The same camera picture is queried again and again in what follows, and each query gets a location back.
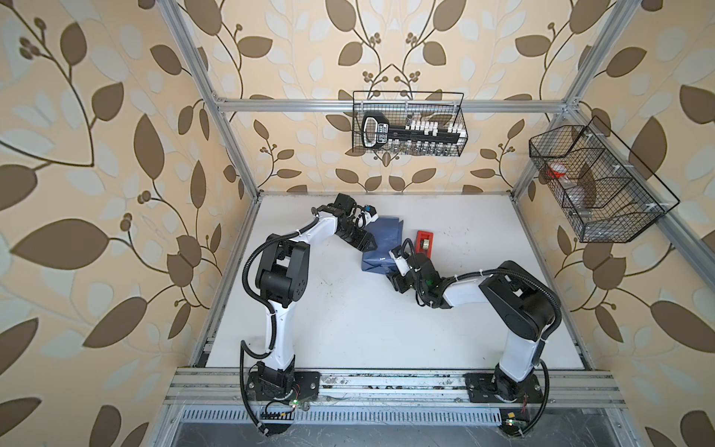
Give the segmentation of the light blue wrapping paper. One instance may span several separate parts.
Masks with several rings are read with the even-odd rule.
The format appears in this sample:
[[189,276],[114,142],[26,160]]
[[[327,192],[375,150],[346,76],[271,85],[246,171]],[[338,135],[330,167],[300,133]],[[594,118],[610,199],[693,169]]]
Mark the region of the light blue wrapping paper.
[[363,272],[386,275],[398,271],[390,252],[402,244],[402,228],[403,221],[398,217],[380,217],[367,225],[367,231],[374,236],[377,248],[363,253],[361,258]]

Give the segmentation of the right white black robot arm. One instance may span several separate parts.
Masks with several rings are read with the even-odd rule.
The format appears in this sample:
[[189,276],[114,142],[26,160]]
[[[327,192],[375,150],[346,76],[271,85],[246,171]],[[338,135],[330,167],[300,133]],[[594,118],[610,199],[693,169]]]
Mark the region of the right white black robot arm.
[[555,292],[513,261],[494,269],[443,277],[424,253],[414,250],[411,240],[404,240],[389,255],[397,266],[387,275],[393,288],[400,294],[415,291],[420,307],[492,306],[509,334],[492,383],[484,390],[503,402],[519,400],[541,362],[547,340],[562,324]]

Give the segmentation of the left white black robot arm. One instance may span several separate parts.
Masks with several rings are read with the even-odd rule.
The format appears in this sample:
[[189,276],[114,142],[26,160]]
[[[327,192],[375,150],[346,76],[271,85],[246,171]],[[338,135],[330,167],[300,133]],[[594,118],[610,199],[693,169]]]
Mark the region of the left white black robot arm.
[[361,206],[339,194],[333,202],[311,210],[313,219],[292,233],[272,234],[248,257],[241,274],[244,292],[266,311],[264,350],[240,343],[240,354],[255,359],[250,376],[260,400],[288,400],[300,396],[295,378],[294,313],[308,286],[311,249],[333,236],[366,253],[377,249],[367,226],[378,220],[372,205]]

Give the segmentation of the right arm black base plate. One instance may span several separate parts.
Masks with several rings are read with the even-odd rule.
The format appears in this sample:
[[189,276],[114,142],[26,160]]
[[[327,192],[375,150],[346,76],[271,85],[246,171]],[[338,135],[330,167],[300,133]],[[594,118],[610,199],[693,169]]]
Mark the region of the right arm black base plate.
[[515,382],[501,372],[469,372],[464,375],[471,403],[536,404],[544,400],[545,388],[534,372]]

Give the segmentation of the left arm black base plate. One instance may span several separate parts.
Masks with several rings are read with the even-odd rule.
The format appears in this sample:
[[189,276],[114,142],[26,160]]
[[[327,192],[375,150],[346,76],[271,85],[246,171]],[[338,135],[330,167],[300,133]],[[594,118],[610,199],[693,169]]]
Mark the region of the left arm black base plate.
[[316,400],[320,393],[321,374],[317,371],[288,372],[271,379],[267,372],[251,372],[248,381],[248,394],[258,402],[273,400]]

